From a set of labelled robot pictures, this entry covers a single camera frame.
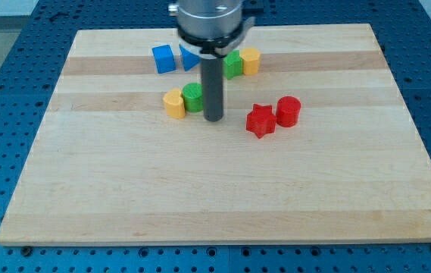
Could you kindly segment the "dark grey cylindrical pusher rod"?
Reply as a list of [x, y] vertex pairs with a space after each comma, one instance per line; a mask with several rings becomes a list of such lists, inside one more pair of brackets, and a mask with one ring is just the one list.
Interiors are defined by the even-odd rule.
[[216, 122], [223, 117], [223, 60], [202, 58], [200, 65], [204, 117]]

